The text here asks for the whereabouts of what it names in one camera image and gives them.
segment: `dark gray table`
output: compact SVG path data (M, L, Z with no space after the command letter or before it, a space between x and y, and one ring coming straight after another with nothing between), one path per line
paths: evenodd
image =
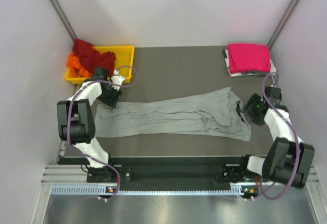
M231 78L228 75L223 49L224 46L136 48L134 67L139 72L139 82L132 88L124 89L121 101L162 101L204 94L228 86L244 102L255 92L261 95L262 77ZM97 104L95 102L92 107L94 115ZM250 141L176 134L98 140L112 156L265 155L272 144L269 128L253 124Z

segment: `yellow plastic bin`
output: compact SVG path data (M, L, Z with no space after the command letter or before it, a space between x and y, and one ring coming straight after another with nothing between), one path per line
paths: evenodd
M113 52L116 54L116 60L114 62L114 68L117 69L124 65L133 66L134 59L134 47L131 45L124 46L95 46L98 52ZM125 67L119 70L119 74L126 78L125 83L130 83L132 78L132 69ZM87 78L72 76L72 72L67 68L65 80L73 84L82 84Z

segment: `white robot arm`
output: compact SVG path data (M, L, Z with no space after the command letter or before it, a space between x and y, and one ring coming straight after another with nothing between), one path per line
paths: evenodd
M71 120L71 144L83 154L90 156L88 157L90 167L102 168L104 165L93 159L109 163L110 157L95 138L95 124L90 107L97 98L110 107L115 107L122 94L120 86L125 81L125 78L115 70L114 76L111 78L112 85L90 84L94 80L107 80L107 70L96 68L94 77L82 84L80 89L83 92L80 92L74 100ZM72 98L73 96L57 104L58 129L62 140L67 140L67 113Z
M266 180L287 184L291 177L295 162L295 138L292 130L286 124L289 123L289 113L278 109L284 119L273 110L268 109L264 121L270 129L274 143L266 157L247 155L243 157L243 168L256 173ZM301 138L297 138L300 143L300 160L292 187L302 188L308 178L310 167L314 157L314 148L309 144L304 144Z

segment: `gray tabletop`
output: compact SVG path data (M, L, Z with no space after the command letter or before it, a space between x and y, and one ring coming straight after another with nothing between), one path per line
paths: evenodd
M275 186L269 191L273 196L284 186ZM44 224L318 224L310 203L308 191L290 189L278 201L263 197L254 202L243 201L235 196L117 196L111 202L88 199L85 196L52 195ZM62 218L54 215L66 213Z
M134 87L124 89L120 101L163 101L205 94L224 87L231 87L243 102L246 102L255 92L261 95L262 77L231 78L228 75L222 55L223 49L224 46L136 48L133 66L138 70L139 81ZM95 102L92 106L94 115L98 104ZM98 141L111 156L267 154L272 144L269 128L266 125L259 127L251 122L250 124L252 125L250 141L177 134L98 138Z

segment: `folded pink shirt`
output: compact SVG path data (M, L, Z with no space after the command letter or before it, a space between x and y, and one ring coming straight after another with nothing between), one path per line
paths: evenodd
M261 44L229 44L227 47L230 73L270 72L270 52Z

